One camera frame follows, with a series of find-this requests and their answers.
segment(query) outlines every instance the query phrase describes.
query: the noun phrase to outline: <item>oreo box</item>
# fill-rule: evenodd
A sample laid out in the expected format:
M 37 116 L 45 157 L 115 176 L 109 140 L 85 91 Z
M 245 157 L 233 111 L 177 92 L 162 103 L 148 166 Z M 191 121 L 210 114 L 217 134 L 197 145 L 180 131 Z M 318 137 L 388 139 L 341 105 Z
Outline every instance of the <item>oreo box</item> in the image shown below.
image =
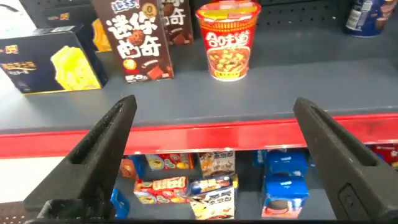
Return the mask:
M 272 150 L 266 157 L 266 176 L 287 175 L 304 177 L 308 171 L 308 163 L 303 151 Z
M 112 50 L 102 23 L 97 18 L 94 7 L 91 4 L 46 9 L 43 11 L 43 15 L 49 27 L 83 24 L 84 28 L 82 29 L 86 34 L 86 38 L 92 40 L 92 44 L 97 51 L 109 52 Z
M 262 190 L 261 217 L 297 218 L 309 195 L 303 177 L 267 177 Z
M 1 39 L 0 67 L 25 94 L 94 90 L 108 81 L 83 25 Z

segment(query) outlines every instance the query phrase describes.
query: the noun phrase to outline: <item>snack box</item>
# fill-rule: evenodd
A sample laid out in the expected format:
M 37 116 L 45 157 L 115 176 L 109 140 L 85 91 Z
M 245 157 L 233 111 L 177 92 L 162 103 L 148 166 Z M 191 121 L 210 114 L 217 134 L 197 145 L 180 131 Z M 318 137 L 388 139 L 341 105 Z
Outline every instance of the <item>snack box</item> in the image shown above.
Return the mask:
M 394 169 L 398 169 L 398 144 L 373 145 L 371 149 Z
M 199 160 L 204 177 L 235 173 L 235 152 L 233 151 L 201 152 Z
M 197 220 L 233 219 L 237 192 L 238 176 L 222 175 L 192 182 L 187 198 Z
M 152 170 L 193 169 L 192 154 L 153 154 L 145 155 Z
M 1 39 L 0 67 L 24 94 L 95 90 L 108 81 L 83 25 Z
M 289 175 L 304 177 L 308 171 L 308 163 L 303 151 L 272 150 L 266 157 L 266 176 Z
M 261 217 L 297 218 L 309 195 L 303 177 L 267 177 L 262 190 Z
M 161 0 L 93 0 L 128 83 L 174 77 Z
M 45 9 L 43 16 L 48 27 L 83 24 L 86 38 L 92 41 L 95 50 L 99 52 L 109 52 L 112 50 L 104 27 L 97 18 L 94 7 L 91 4 Z
M 163 203 L 185 203 L 187 190 L 186 177 L 173 177 L 163 180 L 143 181 L 137 178 L 134 194 L 146 205 Z
M 192 19 L 188 0 L 162 0 L 170 45 L 192 44 Z

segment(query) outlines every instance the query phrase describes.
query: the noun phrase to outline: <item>chocolate snack box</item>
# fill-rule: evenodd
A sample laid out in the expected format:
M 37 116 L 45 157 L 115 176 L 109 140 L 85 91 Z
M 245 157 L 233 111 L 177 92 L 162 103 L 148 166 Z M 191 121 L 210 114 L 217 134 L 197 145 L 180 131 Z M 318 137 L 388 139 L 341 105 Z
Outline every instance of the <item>chocolate snack box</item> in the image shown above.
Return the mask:
M 25 94 L 100 89 L 107 81 L 83 26 L 0 40 L 0 67 Z
M 104 28 L 91 4 L 45 9 L 43 15 L 49 27 L 63 27 L 83 24 L 86 37 L 93 41 L 99 52 L 111 51 Z
M 173 78 L 161 0 L 93 0 L 128 83 Z
M 189 0 L 162 0 L 170 45 L 193 42 Z
M 201 152 L 199 160 L 204 177 L 235 173 L 235 152 L 233 151 Z
M 222 175 L 192 182 L 187 198 L 197 220 L 233 219 L 238 193 L 238 176 Z
M 137 179 L 134 194 L 145 204 L 185 203 L 187 190 L 186 177 L 173 177 L 163 180 L 143 181 Z

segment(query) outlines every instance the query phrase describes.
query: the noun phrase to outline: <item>product packaging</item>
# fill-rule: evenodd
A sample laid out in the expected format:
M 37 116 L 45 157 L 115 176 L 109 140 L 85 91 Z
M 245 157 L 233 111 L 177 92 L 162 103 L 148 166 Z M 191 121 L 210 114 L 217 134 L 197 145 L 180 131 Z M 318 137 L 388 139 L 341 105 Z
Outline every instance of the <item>product packaging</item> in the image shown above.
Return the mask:
M 173 177 L 163 180 L 136 180 L 134 194 L 143 204 L 185 203 L 187 190 L 186 177 Z
M 162 0 L 170 45 L 193 42 L 189 0 Z
M 193 169 L 192 154 L 154 154 L 145 155 L 152 170 Z
M 192 182 L 187 198 L 197 220 L 233 219 L 237 192 L 238 176 L 222 175 Z
M 251 1 L 214 2 L 197 10 L 212 77 L 231 82 L 247 74 L 260 11 Z
M 120 190 L 113 189 L 111 202 L 116 210 L 115 219 L 126 219 L 130 212 L 130 203 Z
M 86 38 L 93 41 L 97 51 L 109 52 L 112 50 L 104 27 L 91 4 L 50 8 L 44 10 L 43 15 L 49 27 L 85 25 L 83 30 Z
M 383 31 L 398 0 L 355 0 L 346 31 L 357 37 L 374 37 Z
M 128 83 L 174 77 L 160 0 L 93 0 Z
M 297 218 L 309 196 L 303 177 L 264 179 L 262 218 Z
M 200 167 L 204 177 L 235 174 L 235 152 L 201 152 Z
M 280 151 L 272 150 L 266 157 L 266 176 L 287 175 L 305 177 L 308 163 L 300 149 Z
M 398 144 L 373 145 L 371 149 L 394 169 L 398 169 Z
M 0 40 L 0 67 L 25 94 L 100 89 L 108 81 L 83 26 Z

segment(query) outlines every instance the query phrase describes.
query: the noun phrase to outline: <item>white label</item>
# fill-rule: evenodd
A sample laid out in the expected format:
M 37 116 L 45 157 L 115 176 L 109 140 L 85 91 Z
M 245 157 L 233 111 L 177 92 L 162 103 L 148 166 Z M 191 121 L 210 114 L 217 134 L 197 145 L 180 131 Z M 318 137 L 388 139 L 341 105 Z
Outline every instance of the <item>white label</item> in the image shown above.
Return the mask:
M 75 26 L 67 26 L 67 27 L 57 27 L 51 30 L 51 32 L 64 32 L 64 31 L 70 31 L 73 29 Z
M 354 9 L 351 10 L 351 14 L 349 15 L 346 27 L 352 30 L 356 30 L 356 26 L 358 25 L 359 18 L 361 18 L 361 14 L 362 12 Z

